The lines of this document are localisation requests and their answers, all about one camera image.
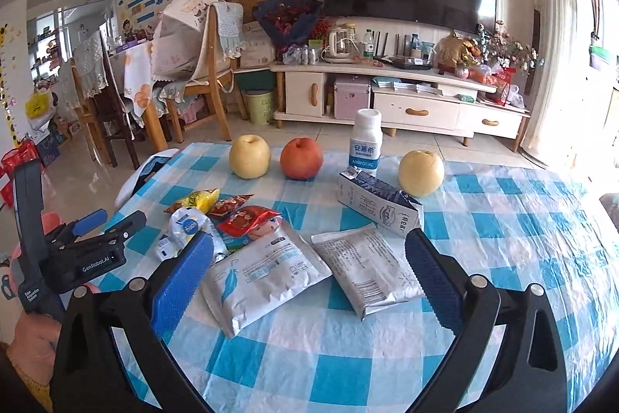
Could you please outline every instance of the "white lace curtain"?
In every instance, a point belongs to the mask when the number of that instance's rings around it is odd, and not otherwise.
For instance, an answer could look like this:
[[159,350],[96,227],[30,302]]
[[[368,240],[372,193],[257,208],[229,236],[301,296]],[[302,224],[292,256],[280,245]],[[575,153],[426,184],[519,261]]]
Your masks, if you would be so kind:
[[535,5],[540,12],[539,53],[546,64],[535,74],[522,148],[546,165],[563,166],[583,122],[575,105],[589,66],[591,0],[535,0]]

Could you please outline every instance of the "apple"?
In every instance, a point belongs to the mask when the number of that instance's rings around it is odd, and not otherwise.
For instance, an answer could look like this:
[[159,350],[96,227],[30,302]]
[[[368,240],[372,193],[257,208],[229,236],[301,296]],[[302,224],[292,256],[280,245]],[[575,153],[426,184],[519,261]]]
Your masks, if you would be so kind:
[[287,177],[306,181],[316,177],[323,166],[323,150],[314,139],[293,139],[282,151],[279,162]]
[[262,137],[242,135],[233,142],[228,162],[241,179],[256,179],[268,171],[270,148]]
[[431,151],[411,151],[403,157],[397,170],[402,189],[415,198],[434,193],[443,184],[445,165]]

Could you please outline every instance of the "tv stand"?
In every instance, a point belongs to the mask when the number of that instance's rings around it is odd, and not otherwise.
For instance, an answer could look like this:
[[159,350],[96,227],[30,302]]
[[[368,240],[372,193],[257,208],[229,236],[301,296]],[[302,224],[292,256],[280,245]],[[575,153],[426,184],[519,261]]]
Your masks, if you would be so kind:
[[490,134],[515,139],[513,151],[516,152],[530,117],[528,111],[509,106],[460,101],[456,98],[458,94],[477,99],[480,91],[492,93],[496,87],[448,74],[440,75],[436,69],[401,70],[388,65],[324,62],[317,65],[273,64],[270,69],[277,75],[277,112],[274,117],[278,128],[282,128],[284,121],[354,124],[354,120],[335,118],[332,111],[326,113],[325,86],[329,74],[395,77],[403,81],[432,83],[442,91],[442,95],[408,89],[396,91],[373,84],[373,108],[383,114],[383,128],[391,137],[400,129],[453,135],[462,137],[462,144],[466,147],[475,134]]

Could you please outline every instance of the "bottle label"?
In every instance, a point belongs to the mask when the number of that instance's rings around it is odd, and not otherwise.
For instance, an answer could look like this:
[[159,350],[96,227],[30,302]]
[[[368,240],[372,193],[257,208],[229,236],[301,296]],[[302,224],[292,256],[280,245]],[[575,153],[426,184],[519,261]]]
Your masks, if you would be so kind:
[[380,144],[351,139],[350,166],[375,174],[380,157]]

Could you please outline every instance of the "tablecloth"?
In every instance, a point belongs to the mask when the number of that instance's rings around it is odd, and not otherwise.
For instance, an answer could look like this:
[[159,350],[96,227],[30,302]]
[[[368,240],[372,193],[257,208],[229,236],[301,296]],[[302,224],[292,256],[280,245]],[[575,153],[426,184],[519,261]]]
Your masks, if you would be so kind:
[[[148,216],[128,242],[127,264],[102,279],[122,288],[158,265],[154,244],[168,224],[163,210],[194,189],[251,194],[252,203],[283,211],[303,236],[357,228],[367,219],[337,202],[345,153],[325,153],[315,180],[286,179],[279,149],[267,175],[253,181],[228,169],[229,145],[193,144],[164,167],[118,213]],[[399,158],[383,158],[378,177],[397,185]],[[439,252],[469,274],[521,289],[548,292],[563,346],[572,411],[617,351],[619,235],[599,201],[566,176],[523,168],[445,163],[443,185],[424,198],[425,232]],[[403,240],[381,230],[394,249]],[[478,398],[503,334],[488,351],[463,404]],[[116,333],[135,390],[156,404],[128,344]],[[360,322],[333,280],[324,280],[226,341],[200,292],[168,347],[217,413],[403,413],[442,360],[453,334],[420,297]]]
[[123,90],[122,95],[131,100],[137,117],[142,117],[151,99],[151,55],[152,41],[148,41],[109,59],[118,89]]

